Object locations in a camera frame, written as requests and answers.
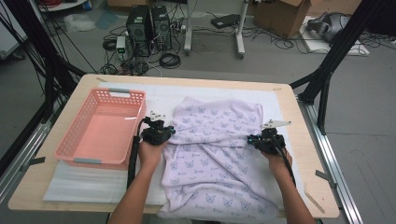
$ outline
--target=wrist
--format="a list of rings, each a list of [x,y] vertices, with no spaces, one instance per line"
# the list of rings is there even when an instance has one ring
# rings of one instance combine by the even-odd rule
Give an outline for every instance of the wrist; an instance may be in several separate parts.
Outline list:
[[[158,162],[145,162],[140,166],[140,170],[144,170],[146,172],[154,173],[155,168],[157,168]]]

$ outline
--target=cardboard box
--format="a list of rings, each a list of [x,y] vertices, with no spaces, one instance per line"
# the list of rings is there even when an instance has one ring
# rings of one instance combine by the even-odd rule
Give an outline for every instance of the cardboard box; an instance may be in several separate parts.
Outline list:
[[[309,8],[308,15],[320,16],[323,12],[341,12],[353,15],[361,0],[326,0]]]
[[[311,6],[321,0],[277,0],[274,3],[259,3],[254,23],[285,37],[297,35]]]
[[[149,5],[151,1],[148,0],[107,0],[110,7],[131,7],[133,5]]]

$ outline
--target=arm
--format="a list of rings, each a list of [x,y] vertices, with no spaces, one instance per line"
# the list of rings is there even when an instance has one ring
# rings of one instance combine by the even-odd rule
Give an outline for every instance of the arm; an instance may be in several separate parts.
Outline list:
[[[152,146],[144,141],[140,143],[140,170],[114,210],[108,224],[142,222],[151,177],[160,162],[164,146],[165,144]]]
[[[291,165],[292,157],[286,149],[285,154],[287,155]],[[291,180],[289,171],[282,157],[266,154],[263,152],[262,155],[268,159],[270,170],[273,173],[277,184],[279,185],[288,224],[315,224],[315,220],[312,218],[311,213],[309,212],[303,199],[298,193],[297,188],[295,188]]]

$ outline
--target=white cloth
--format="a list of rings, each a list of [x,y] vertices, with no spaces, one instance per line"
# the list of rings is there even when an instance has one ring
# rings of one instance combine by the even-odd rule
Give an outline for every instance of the white cloth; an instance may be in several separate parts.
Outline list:
[[[174,112],[176,134],[163,150],[169,200],[159,217],[263,223],[277,215],[255,167],[260,152],[247,135],[260,133],[262,106],[239,100],[204,103],[187,97]]]

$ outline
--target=computer tower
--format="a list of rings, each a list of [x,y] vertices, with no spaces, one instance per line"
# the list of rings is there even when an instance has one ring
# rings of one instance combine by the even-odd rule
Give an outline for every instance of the computer tower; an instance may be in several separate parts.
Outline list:
[[[149,44],[153,39],[149,7],[135,5],[131,7],[126,28],[131,40],[134,56],[147,57],[150,55]]]
[[[157,50],[171,49],[171,29],[168,12],[165,6],[156,6],[151,8],[152,22],[154,25],[154,38],[157,44]]]

